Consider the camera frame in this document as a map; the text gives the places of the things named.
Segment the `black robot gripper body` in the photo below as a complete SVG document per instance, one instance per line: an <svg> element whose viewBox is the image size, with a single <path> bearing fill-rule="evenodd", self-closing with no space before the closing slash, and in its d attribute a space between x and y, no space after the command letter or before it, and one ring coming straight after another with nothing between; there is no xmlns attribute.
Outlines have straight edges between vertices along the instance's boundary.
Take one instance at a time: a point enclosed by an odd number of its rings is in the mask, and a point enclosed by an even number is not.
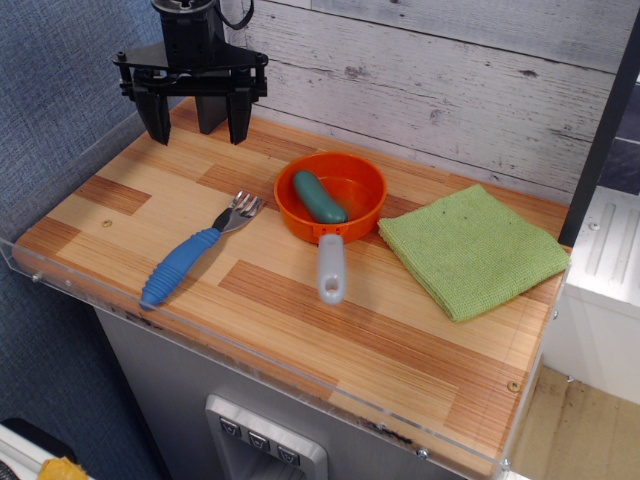
<svg viewBox="0 0 640 480"><path fill-rule="evenodd" d="M160 23L161 42L115 54L123 95L225 97L246 92L252 101L267 95L268 57L228 44L217 14L162 13Z"/></svg>

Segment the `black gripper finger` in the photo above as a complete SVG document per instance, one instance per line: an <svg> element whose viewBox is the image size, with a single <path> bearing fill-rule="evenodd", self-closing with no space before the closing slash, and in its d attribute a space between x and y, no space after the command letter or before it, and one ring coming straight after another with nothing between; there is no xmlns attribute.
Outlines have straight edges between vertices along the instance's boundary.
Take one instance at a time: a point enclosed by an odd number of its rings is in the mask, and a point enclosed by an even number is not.
<svg viewBox="0 0 640 480"><path fill-rule="evenodd" d="M247 135L251 119L252 101L249 91L229 93L226 99L230 142L238 145Z"/></svg>
<svg viewBox="0 0 640 480"><path fill-rule="evenodd" d="M135 104L149 136L156 142L167 145L171 131L167 98L155 93L141 92L136 95Z"/></svg>

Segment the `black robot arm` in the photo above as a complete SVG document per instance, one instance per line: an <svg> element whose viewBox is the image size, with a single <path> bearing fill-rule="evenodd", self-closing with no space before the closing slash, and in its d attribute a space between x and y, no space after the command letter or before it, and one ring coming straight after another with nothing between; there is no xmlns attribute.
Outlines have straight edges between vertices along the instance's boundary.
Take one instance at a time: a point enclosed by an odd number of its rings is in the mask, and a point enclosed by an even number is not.
<svg viewBox="0 0 640 480"><path fill-rule="evenodd" d="M122 94L135 103L149 136L166 145L171 121L168 99L193 97L203 134L228 123L230 142L243 142L252 105L267 95L268 56L226 42L224 27L244 28L254 8L233 24L218 1L154 1L163 40L118 52Z"/></svg>

